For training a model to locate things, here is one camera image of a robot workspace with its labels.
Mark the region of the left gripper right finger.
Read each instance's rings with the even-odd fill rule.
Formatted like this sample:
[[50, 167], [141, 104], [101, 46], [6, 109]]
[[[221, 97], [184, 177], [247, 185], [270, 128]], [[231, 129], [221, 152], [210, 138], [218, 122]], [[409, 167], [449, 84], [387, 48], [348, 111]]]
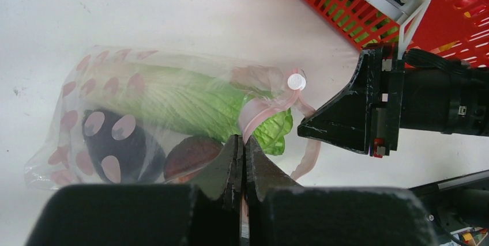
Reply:
[[250, 245], [275, 245], [276, 192], [301, 185], [270, 160], [257, 139], [251, 136], [244, 144], [247, 217]]

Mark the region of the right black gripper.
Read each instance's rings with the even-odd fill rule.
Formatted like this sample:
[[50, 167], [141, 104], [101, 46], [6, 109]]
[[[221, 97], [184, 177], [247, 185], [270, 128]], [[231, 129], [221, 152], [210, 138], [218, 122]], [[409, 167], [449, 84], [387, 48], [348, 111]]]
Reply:
[[405, 64], [396, 44], [369, 44], [347, 85], [297, 127], [298, 136], [371, 157], [398, 147]]

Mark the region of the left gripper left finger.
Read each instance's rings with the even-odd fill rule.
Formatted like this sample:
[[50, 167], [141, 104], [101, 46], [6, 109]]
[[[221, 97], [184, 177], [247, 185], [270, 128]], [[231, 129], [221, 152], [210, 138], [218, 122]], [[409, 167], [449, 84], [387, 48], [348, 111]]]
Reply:
[[232, 135], [219, 155], [186, 184], [186, 245], [240, 245], [243, 142]]

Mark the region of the dark red apple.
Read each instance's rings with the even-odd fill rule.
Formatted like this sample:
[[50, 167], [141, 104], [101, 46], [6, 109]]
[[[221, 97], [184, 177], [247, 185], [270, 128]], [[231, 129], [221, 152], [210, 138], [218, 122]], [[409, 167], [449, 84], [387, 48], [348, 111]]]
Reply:
[[213, 138], [192, 136], [177, 144], [167, 155], [164, 164], [165, 181], [192, 179], [197, 172], [216, 158], [223, 144]]

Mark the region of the green napa cabbage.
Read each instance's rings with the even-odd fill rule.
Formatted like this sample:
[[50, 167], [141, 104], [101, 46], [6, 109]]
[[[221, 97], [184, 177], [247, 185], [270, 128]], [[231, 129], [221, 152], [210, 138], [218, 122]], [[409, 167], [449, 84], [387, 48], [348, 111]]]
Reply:
[[225, 141], [242, 134], [239, 117], [251, 100], [270, 100], [284, 91], [275, 67], [234, 67], [226, 77], [142, 63], [94, 63], [76, 70], [88, 101], [174, 132]]

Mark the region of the dark purple eggplant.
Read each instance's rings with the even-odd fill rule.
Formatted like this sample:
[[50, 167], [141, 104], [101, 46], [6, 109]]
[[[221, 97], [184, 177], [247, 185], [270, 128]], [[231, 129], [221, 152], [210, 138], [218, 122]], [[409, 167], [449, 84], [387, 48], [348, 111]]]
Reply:
[[82, 134], [95, 171], [107, 183], [153, 183], [163, 173], [163, 148], [133, 115], [88, 109]]

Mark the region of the clear pink-dotted zip bag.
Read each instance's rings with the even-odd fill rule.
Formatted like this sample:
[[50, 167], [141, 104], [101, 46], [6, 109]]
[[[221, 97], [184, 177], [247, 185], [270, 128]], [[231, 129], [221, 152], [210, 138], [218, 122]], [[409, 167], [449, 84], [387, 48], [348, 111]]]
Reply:
[[86, 183], [185, 183], [227, 139], [265, 154], [292, 145], [308, 118], [304, 71], [226, 56], [95, 46], [65, 78], [44, 144], [24, 167], [45, 190]]

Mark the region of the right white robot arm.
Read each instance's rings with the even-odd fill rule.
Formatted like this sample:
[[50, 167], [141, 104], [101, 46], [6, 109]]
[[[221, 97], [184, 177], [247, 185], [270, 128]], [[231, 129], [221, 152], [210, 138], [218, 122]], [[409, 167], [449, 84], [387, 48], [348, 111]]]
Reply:
[[381, 158], [397, 150], [402, 128], [486, 137], [488, 68], [370, 44], [349, 83], [302, 120], [298, 135]]

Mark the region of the red plastic basket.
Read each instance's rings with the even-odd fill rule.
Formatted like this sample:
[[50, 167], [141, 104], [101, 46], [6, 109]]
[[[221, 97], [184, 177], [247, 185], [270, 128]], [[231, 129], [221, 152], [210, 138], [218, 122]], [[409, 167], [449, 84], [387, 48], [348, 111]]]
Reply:
[[488, 0], [304, 0], [355, 48], [398, 43], [488, 66]]

